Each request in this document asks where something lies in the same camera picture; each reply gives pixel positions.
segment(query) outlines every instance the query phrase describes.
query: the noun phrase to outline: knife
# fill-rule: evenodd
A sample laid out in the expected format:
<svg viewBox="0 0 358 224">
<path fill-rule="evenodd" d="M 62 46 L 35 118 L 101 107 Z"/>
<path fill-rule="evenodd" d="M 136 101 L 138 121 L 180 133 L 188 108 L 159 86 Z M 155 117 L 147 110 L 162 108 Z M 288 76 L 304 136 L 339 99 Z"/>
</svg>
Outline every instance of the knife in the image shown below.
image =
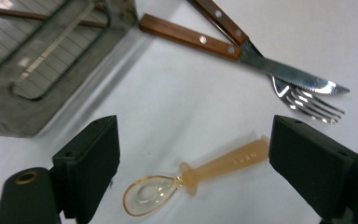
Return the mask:
<svg viewBox="0 0 358 224">
<path fill-rule="evenodd" d="M 145 14 L 141 19 L 139 28 L 152 35 L 165 37 L 177 43 L 190 46 L 191 48 L 201 49 L 225 59 L 253 67 L 262 73 L 271 77 L 277 77 L 304 90 L 321 94 L 339 94 L 350 91 L 348 88 L 342 87 L 335 82 L 313 76 L 294 67 L 262 57 L 249 37 L 242 32 L 223 11 L 219 10 L 215 4 L 205 5 L 202 4 L 201 0 L 192 0 L 190 2 L 193 3 L 204 16 L 210 19 L 211 22 L 220 27 L 223 33 L 235 44 L 225 43 L 148 14 Z M 225 20 L 215 20 L 214 18 L 225 18 Z"/>
</svg>

